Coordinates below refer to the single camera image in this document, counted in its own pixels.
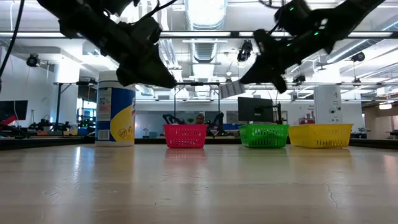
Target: plastic basket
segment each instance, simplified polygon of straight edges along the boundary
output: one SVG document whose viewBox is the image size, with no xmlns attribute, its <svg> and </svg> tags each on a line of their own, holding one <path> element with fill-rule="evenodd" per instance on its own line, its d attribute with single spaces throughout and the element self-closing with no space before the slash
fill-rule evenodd
<svg viewBox="0 0 398 224">
<path fill-rule="evenodd" d="M 166 143 L 169 148 L 203 148 L 206 124 L 165 124 Z"/>
<path fill-rule="evenodd" d="M 239 127 L 242 145 L 250 148 L 280 148 L 286 146 L 289 125 L 247 124 Z"/>
<path fill-rule="evenodd" d="M 289 128 L 294 146 L 310 148 L 348 147 L 353 124 L 304 124 Z"/>
</svg>

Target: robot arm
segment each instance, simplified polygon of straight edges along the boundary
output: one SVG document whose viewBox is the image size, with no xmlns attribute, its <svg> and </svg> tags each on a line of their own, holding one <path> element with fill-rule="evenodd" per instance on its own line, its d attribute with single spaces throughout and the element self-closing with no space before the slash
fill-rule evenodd
<svg viewBox="0 0 398 224">
<path fill-rule="evenodd" d="M 292 0 L 275 14 L 277 25 L 292 39 L 276 40 L 272 31 L 256 30 L 254 40 L 260 55 L 245 76 L 243 84 L 272 82 L 280 93 L 286 91 L 282 77 L 285 70 L 315 52 L 331 53 L 335 43 L 343 40 L 384 0 L 346 0 L 334 9 L 311 11 L 304 0 Z"/>
<path fill-rule="evenodd" d="M 60 32 L 68 38 L 78 33 L 92 42 L 104 56 L 119 62 L 116 71 L 123 86 L 133 83 L 173 88 L 176 81 L 159 57 L 155 43 L 162 29 L 152 15 L 171 4 L 143 16 L 134 24 L 115 23 L 110 15 L 119 16 L 131 3 L 140 0 L 37 0 L 41 6 L 59 18 Z"/>
</svg>

